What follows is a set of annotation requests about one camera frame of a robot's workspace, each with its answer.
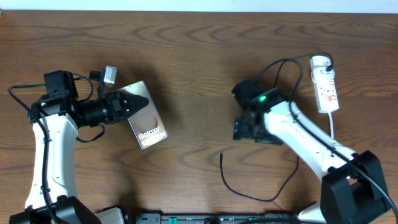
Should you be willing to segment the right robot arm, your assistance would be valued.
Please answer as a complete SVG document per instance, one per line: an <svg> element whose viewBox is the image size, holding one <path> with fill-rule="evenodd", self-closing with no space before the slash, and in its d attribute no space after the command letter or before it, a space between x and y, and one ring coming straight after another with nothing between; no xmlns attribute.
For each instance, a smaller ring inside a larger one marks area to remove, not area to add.
<svg viewBox="0 0 398 224"><path fill-rule="evenodd" d="M371 223L396 209L372 152L358 154L332 139L278 88L263 92L245 80L232 96L243 110L235 121L235 140L286 144L321 182L320 201L300 211L295 223Z"/></svg>

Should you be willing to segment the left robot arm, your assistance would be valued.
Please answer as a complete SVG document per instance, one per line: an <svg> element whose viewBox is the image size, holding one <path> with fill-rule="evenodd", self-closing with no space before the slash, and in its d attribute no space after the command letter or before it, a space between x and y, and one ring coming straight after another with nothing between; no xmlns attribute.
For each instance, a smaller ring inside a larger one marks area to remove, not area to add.
<svg viewBox="0 0 398 224"><path fill-rule="evenodd" d="M96 100L79 100L75 80L82 76L58 70L44 76L46 94L26 106L35 134L35 164L32 187L25 210L10 216L10 223L130 223L120 206L92 212L77 196L75 144L84 126L114 124L129 119L149 105L141 95L123 91L105 92L104 74L91 72L98 80Z"/></svg>

